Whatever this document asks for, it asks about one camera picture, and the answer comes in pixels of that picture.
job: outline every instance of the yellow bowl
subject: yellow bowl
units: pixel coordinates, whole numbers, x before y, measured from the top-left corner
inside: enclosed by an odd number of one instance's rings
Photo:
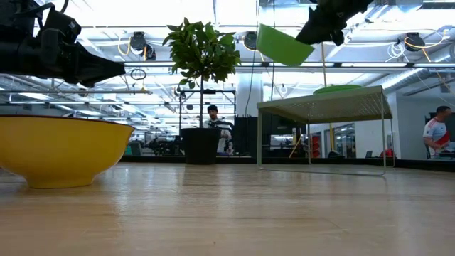
[[[97,120],[0,115],[0,167],[31,188],[90,185],[120,160],[133,131]]]

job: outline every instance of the black planter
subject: black planter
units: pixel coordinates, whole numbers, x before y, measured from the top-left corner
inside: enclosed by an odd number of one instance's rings
[[[214,164],[221,131],[219,129],[182,129],[187,164]]]

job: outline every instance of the mesh tabletop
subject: mesh tabletop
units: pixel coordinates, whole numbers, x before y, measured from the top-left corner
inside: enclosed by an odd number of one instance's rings
[[[390,106],[381,86],[261,102],[257,107],[294,121],[322,124],[382,119],[381,101],[384,118],[391,119]]]

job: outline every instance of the red and white shirt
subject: red and white shirt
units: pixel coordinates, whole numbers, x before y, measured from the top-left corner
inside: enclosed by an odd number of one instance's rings
[[[447,142],[450,142],[450,133],[447,131],[445,123],[438,122],[435,118],[433,118],[427,123],[427,125],[425,125],[424,138],[429,138],[438,145],[444,145]],[[444,150],[434,150],[430,146],[428,148],[432,157],[439,155],[439,153]]]

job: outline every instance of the man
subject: man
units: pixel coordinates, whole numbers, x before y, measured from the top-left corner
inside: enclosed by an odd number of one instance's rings
[[[211,105],[207,108],[207,112],[210,115],[210,119],[206,120],[203,124],[204,128],[214,128],[221,130],[221,138],[218,142],[217,153],[225,153],[226,139],[232,139],[230,134],[230,124],[224,122],[222,119],[218,119],[218,108],[215,105]]]
[[[425,125],[424,143],[428,146],[431,158],[439,157],[439,154],[450,144],[450,134],[444,122],[451,114],[450,107],[438,107],[436,117]]]

